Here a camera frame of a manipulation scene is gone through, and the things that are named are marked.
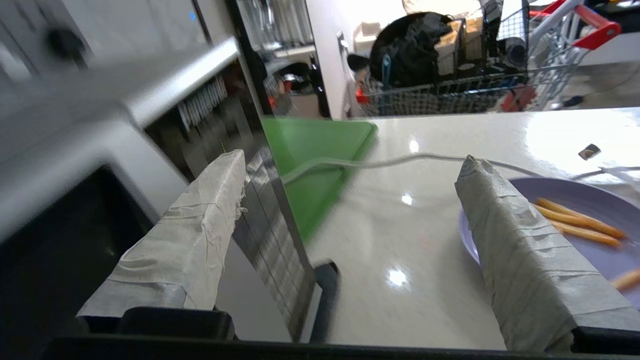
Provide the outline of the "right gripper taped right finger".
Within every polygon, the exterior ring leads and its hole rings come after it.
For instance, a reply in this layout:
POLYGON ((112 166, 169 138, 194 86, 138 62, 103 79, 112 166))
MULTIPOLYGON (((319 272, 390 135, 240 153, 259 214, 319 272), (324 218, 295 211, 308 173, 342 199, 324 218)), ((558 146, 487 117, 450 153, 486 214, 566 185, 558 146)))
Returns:
POLYGON ((508 351, 637 354, 639 311, 484 159, 455 182, 508 351))

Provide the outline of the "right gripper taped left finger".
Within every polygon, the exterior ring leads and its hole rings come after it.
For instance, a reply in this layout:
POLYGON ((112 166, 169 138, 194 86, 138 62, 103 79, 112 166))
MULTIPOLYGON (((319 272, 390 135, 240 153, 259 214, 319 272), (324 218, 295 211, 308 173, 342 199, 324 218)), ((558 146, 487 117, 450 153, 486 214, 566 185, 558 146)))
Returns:
POLYGON ((243 150, 211 162, 119 258, 78 317, 121 317, 147 306, 212 310, 247 176, 243 150))

